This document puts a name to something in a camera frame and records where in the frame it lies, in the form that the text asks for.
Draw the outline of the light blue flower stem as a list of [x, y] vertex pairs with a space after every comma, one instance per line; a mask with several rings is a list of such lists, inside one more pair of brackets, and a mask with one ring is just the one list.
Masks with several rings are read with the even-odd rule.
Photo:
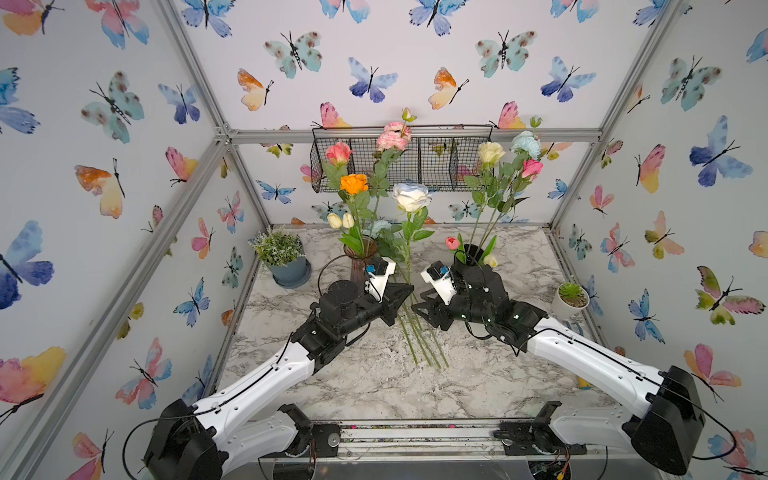
[[521, 177], [524, 161], [534, 159], [541, 162], [542, 146], [537, 135], [538, 122], [534, 122], [533, 130], [525, 130], [518, 134], [512, 141], [511, 162], [505, 162], [500, 167], [501, 200], [496, 209], [500, 213], [509, 213], [516, 208], [522, 199], [521, 194], [535, 181], [529, 181]]
[[365, 282], [362, 290], [364, 299], [370, 303], [367, 311], [376, 314], [388, 326], [393, 326], [395, 321], [399, 322], [413, 361], [418, 363], [415, 347], [423, 347], [420, 330], [402, 309], [408, 297], [413, 294], [414, 286], [407, 280], [408, 273], [399, 274], [401, 282], [395, 280], [397, 260], [403, 262], [407, 250], [401, 235], [401, 225], [375, 220], [365, 233], [371, 239], [367, 245], [377, 248], [370, 259], [364, 260]]
[[[399, 279], [414, 286], [411, 241], [406, 239], [402, 226], [385, 222], [384, 227], [378, 233], [378, 241], [382, 255], [397, 263], [396, 271]], [[425, 337], [425, 330], [420, 317], [412, 310], [415, 300], [415, 293], [410, 294], [403, 305], [403, 313], [400, 315], [411, 355], [415, 363], [419, 363], [419, 360], [423, 358], [428, 366], [440, 369], [438, 356]]]

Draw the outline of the light blue flower bunch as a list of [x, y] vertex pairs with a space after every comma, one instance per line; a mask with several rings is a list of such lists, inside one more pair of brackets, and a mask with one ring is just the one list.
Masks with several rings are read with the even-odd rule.
[[[412, 254], [411, 254], [412, 274], [413, 274], [412, 279], [415, 282], [414, 288], [416, 288], [417, 287], [418, 278], [415, 278], [415, 277], [418, 277], [418, 274], [414, 274]], [[413, 293], [415, 293], [416, 300], [414, 301], [412, 307], [418, 302], [418, 298], [417, 298], [416, 292], [413, 292]], [[401, 320], [401, 324], [402, 324], [402, 319], [401, 319], [400, 315], [402, 313], [403, 313], [403, 306], [400, 309], [400, 313], [399, 313], [399, 319]], [[439, 359], [439, 362], [440, 362], [440, 365], [441, 365], [440, 369], [442, 369], [444, 367], [447, 367], [448, 366], [447, 359], [445, 357], [445, 354], [443, 353], [442, 347], [439, 345], [438, 338], [437, 338], [436, 334], [434, 333], [434, 329], [432, 327], [430, 327], [421, 317], [420, 317], [420, 321], [421, 321], [421, 324], [422, 324], [422, 326], [424, 327], [424, 330], [425, 330], [425, 337], [428, 339], [428, 342], [430, 343], [430, 345], [434, 349], [436, 355], [438, 356], [438, 359]]]

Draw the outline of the pale blue white rose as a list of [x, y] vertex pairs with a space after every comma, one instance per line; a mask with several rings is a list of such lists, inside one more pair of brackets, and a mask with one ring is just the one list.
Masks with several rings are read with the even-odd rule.
[[399, 211], [405, 215], [404, 220], [398, 224], [399, 230], [393, 236], [396, 261], [402, 278], [412, 284], [412, 244], [432, 235], [431, 231], [424, 229], [432, 194], [425, 185], [405, 182], [393, 187], [392, 198]]

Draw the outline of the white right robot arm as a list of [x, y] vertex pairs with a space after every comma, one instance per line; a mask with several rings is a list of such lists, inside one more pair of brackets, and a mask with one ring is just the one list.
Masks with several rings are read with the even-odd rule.
[[689, 470], [706, 420], [691, 374], [671, 366], [644, 365], [565, 327], [544, 310], [509, 298], [500, 275], [488, 266], [455, 272], [437, 261], [421, 273], [429, 290], [414, 305], [431, 326], [480, 324], [488, 337], [514, 353], [529, 353], [572, 372], [618, 402], [618, 414], [562, 415], [552, 433], [568, 444], [631, 447], [667, 474]]

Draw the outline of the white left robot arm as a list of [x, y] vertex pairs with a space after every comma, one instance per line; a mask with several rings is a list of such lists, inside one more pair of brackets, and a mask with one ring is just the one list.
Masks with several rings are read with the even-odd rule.
[[375, 320], [392, 325], [413, 293], [408, 283], [334, 282], [269, 360], [229, 387], [188, 405], [177, 400], [153, 420], [142, 459], [155, 479], [221, 479], [271, 454], [300, 456], [313, 443], [312, 423], [294, 405], [254, 417], [286, 390], [328, 365], [349, 336]]

